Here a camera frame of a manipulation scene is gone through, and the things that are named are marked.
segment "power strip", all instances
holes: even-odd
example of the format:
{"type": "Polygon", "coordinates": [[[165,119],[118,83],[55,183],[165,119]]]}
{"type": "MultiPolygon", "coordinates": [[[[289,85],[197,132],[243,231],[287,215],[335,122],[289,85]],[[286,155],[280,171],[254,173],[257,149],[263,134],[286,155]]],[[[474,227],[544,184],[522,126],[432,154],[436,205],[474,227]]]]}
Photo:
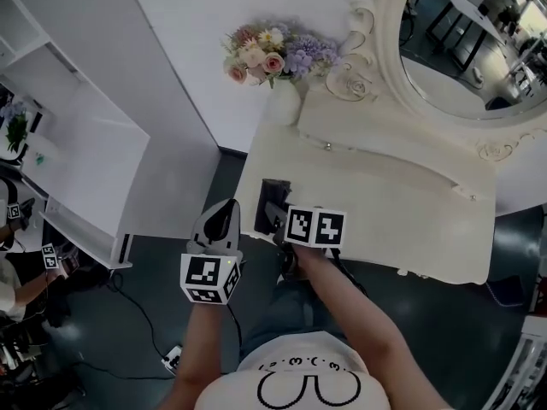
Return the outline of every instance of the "power strip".
{"type": "Polygon", "coordinates": [[[182,348],[179,345],[177,345],[169,351],[169,354],[165,356],[166,360],[162,359],[162,364],[173,375],[176,375],[177,373],[177,368],[179,367],[181,352],[182,352],[182,348]]]}

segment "jeans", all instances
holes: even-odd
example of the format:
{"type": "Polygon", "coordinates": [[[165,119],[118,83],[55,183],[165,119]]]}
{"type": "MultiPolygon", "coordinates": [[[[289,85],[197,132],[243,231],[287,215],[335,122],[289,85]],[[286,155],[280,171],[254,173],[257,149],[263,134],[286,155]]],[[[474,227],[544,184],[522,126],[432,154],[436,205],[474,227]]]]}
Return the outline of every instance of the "jeans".
{"type": "Polygon", "coordinates": [[[315,331],[326,331],[349,345],[309,281],[282,281],[260,322],[244,337],[239,361],[276,337],[315,331]]]}

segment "black and white fiducial cube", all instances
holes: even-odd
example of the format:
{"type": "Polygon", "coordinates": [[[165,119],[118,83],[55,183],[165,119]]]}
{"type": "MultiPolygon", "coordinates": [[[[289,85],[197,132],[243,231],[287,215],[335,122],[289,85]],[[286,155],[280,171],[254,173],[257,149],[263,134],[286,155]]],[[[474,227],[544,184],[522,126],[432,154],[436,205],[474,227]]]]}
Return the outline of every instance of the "black and white fiducial cube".
{"type": "Polygon", "coordinates": [[[224,283],[224,294],[227,299],[230,299],[230,295],[233,292],[233,289],[236,288],[236,284],[239,281],[239,269],[237,266],[232,267],[232,271],[228,275],[228,279],[224,283]]]}
{"type": "Polygon", "coordinates": [[[59,267],[59,261],[57,261],[57,255],[52,243],[42,246],[42,257],[46,269],[57,269],[59,267]]]}
{"type": "Polygon", "coordinates": [[[191,299],[194,302],[210,302],[213,304],[222,304],[222,299],[214,290],[189,289],[191,299]]]}
{"type": "Polygon", "coordinates": [[[8,219],[19,219],[21,211],[19,210],[19,203],[10,203],[6,209],[8,210],[8,219]]]}
{"type": "Polygon", "coordinates": [[[311,244],[314,223],[314,209],[289,207],[285,225],[285,240],[290,243],[311,244]]]}
{"type": "Polygon", "coordinates": [[[219,282],[219,271],[221,259],[208,256],[192,256],[188,273],[186,274],[187,284],[217,285],[219,282]]]}
{"type": "Polygon", "coordinates": [[[340,248],[346,213],[324,208],[289,207],[285,241],[311,248],[340,248]]]}
{"type": "Polygon", "coordinates": [[[345,213],[324,208],[315,211],[315,248],[340,248],[344,243],[345,213]]]}
{"type": "Polygon", "coordinates": [[[183,254],[180,288],[190,302],[227,304],[241,271],[235,256],[183,254]]]}

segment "white t-shirt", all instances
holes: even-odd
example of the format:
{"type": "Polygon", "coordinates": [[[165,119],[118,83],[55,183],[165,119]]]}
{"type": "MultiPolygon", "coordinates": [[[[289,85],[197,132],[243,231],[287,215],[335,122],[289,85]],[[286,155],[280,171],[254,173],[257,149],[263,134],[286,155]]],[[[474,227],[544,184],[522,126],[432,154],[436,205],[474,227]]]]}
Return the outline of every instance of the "white t-shirt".
{"type": "Polygon", "coordinates": [[[4,256],[0,256],[0,314],[8,316],[15,322],[21,322],[25,317],[26,308],[15,305],[15,289],[21,287],[21,282],[15,267],[4,256]]]}
{"type": "Polygon", "coordinates": [[[320,331],[277,337],[212,384],[196,410],[389,410],[359,354],[320,331]]]}

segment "person's arm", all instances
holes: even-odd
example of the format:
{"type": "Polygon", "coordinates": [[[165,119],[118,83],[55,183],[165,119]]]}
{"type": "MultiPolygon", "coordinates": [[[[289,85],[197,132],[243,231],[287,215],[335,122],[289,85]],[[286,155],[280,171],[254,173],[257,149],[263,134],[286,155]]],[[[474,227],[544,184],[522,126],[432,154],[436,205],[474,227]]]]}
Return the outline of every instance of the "person's arm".
{"type": "Polygon", "coordinates": [[[34,301],[61,273],[58,270],[42,272],[35,279],[15,289],[15,305],[25,307],[34,301]]]}
{"type": "Polygon", "coordinates": [[[0,228],[0,243],[6,241],[6,239],[20,230],[21,221],[19,219],[11,220],[6,225],[0,228]]]}
{"type": "Polygon", "coordinates": [[[293,247],[298,265],[308,274],[315,293],[362,357],[370,374],[384,387],[392,410],[450,408],[418,367],[393,321],[320,250],[293,247]]]}
{"type": "Polygon", "coordinates": [[[192,410],[221,376],[221,321],[221,306],[194,305],[173,388],[157,410],[192,410]]]}

